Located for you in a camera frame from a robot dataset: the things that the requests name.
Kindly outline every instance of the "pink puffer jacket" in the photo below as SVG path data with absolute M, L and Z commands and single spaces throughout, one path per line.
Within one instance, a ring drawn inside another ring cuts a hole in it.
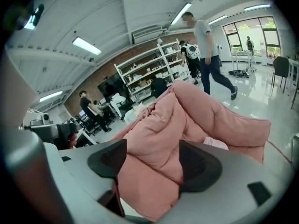
M 212 137 L 229 150 L 263 162 L 271 123 L 232 112 L 196 86 L 176 81 L 114 139 L 127 139 L 128 154 L 118 175 L 121 198 L 156 221 L 178 199 L 183 170 L 179 140 Z

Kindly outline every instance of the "person with backpack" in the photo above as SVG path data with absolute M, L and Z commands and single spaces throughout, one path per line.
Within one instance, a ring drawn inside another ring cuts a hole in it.
M 253 44 L 253 41 L 251 41 L 251 39 L 250 39 L 249 36 L 247 36 L 246 45 L 247 45 L 247 49 L 248 49 L 249 51 L 251 51 L 252 55 L 254 55 L 254 51 L 253 51 L 254 44 Z
M 190 74 L 195 80 L 194 85 L 198 85 L 196 69 L 200 71 L 199 50 L 197 47 L 188 44 L 186 41 L 180 41 L 179 45 L 181 46 L 182 66 L 185 66 L 185 61 L 187 61 Z

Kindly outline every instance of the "black gripper pad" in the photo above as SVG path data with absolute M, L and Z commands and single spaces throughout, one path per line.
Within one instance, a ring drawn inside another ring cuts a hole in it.
M 216 183 L 222 173 L 222 164 L 215 156 L 185 140 L 179 142 L 179 161 L 184 179 L 180 193 L 203 192 Z
M 89 156 L 87 164 L 101 177 L 115 180 L 127 157 L 127 140 L 119 140 Z

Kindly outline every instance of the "dark jeans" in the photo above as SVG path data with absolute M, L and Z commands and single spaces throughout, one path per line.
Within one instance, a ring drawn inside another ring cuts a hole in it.
M 101 126 L 102 130 L 104 130 L 105 132 L 108 131 L 106 128 L 106 122 L 99 114 L 97 116 L 94 116 L 93 120 Z
M 235 92 L 235 87 L 228 78 L 220 73 L 219 56 L 211 58 L 211 64 L 207 65 L 205 59 L 200 59 L 201 81 L 204 86 L 204 92 L 210 94 L 210 73 L 214 81 L 230 89 L 231 93 Z
M 197 70 L 200 71 L 200 61 L 198 58 L 194 59 L 194 60 L 188 60 L 188 68 L 190 71 L 190 74 L 192 76 L 192 78 L 196 78 L 197 77 Z

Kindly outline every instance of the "white backpack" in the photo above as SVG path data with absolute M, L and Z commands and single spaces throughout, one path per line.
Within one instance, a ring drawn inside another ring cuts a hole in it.
M 192 60 L 194 60 L 194 59 L 196 59 L 197 57 L 200 56 L 199 50 L 198 50 L 198 48 L 196 46 L 187 44 L 187 45 L 184 45 L 182 47 L 186 48 L 187 56 L 189 58 L 191 58 Z

